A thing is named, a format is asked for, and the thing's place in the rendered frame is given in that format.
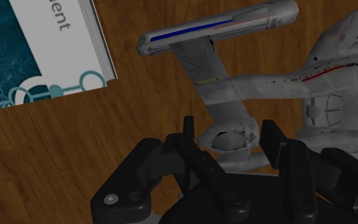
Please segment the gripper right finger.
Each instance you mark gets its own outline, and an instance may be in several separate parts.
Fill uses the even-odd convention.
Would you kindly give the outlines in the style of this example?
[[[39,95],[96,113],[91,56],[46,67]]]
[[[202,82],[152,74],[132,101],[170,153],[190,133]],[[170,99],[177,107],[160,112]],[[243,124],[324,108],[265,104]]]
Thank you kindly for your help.
[[[292,224],[358,224],[358,160],[338,148],[312,151],[263,120],[259,144],[283,180],[282,210]]]

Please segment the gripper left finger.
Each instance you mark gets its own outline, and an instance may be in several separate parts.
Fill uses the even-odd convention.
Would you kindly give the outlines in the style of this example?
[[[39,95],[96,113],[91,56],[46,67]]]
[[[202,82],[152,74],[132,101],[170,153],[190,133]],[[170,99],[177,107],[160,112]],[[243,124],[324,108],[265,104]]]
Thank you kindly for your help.
[[[151,209],[151,192],[173,175],[184,195],[162,216]],[[236,224],[250,200],[232,175],[194,142],[194,118],[165,141],[141,140],[92,197],[93,224]]]

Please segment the grey spaceship model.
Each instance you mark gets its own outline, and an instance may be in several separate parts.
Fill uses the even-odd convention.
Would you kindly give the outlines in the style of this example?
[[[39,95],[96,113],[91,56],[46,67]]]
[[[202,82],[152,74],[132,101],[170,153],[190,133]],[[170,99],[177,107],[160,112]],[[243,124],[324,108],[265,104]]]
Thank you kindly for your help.
[[[248,99],[301,99],[303,126],[297,138],[311,150],[339,148],[358,159],[358,10],[321,35],[304,66],[287,74],[228,76],[214,48],[223,39],[294,22],[296,0],[276,0],[142,34],[142,56],[173,52],[204,103],[213,124],[197,144],[218,154],[232,173],[269,164],[254,153],[259,128],[244,106]]]

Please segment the white and teal book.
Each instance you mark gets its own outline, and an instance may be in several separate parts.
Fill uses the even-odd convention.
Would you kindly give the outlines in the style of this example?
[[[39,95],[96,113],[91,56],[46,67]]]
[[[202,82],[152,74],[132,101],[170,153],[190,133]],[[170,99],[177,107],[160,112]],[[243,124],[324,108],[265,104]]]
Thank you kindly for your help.
[[[116,78],[95,0],[0,0],[0,109]]]

